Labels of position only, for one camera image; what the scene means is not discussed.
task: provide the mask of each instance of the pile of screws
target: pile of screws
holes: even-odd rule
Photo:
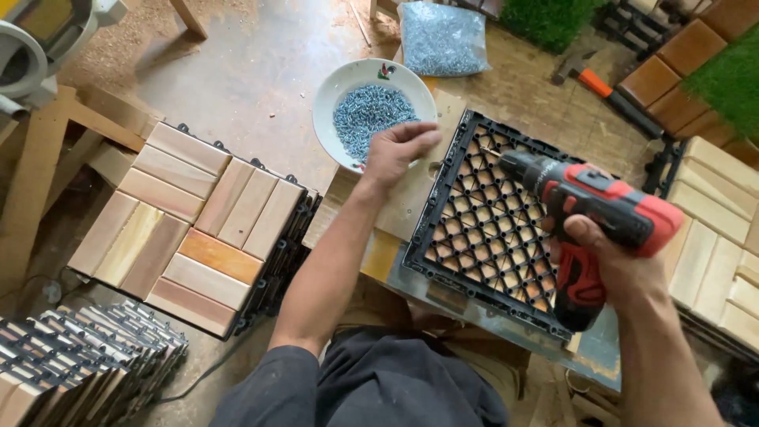
[[[401,3],[403,65],[425,76],[460,77],[489,70],[485,16],[428,2]]]
[[[400,90],[376,84],[348,92],[332,120],[348,155],[364,164],[374,134],[400,123],[419,122],[414,107]]]

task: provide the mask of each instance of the plastic bag of screws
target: plastic bag of screws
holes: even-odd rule
[[[401,3],[403,65],[414,73],[459,77],[490,70],[485,15],[427,2]]]

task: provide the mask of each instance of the green artificial grass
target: green artificial grass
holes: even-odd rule
[[[759,138],[759,25],[716,54],[683,87],[704,99],[743,137]]]
[[[551,53],[562,53],[604,0],[505,0],[501,23]]]

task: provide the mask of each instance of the cordless drill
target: cordless drill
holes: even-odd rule
[[[562,257],[553,312],[570,331],[593,326],[606,302],[606,287],[596,256],[566,234],[567,217],[582,214],[591,218],[612,242],[645,258],[654,256],[682,225],[680,209],[587,165],[518,150],[485,151],[498,157],[501,169],[538,197],[554,219],[552,233],[560,242]]]

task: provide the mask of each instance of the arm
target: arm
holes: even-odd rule
[[[661,256],[627,254],[582,215],[569,217],[564,227],[598,257],[609,303],[619,318],[622,424],[724,425],[680,328]]]
[[[319,356],[351,301],[380,209],[409,163],[440,142],[436,128],[406,123],[374,136],[364,175],[290,283],[269,350],[299,346]]]

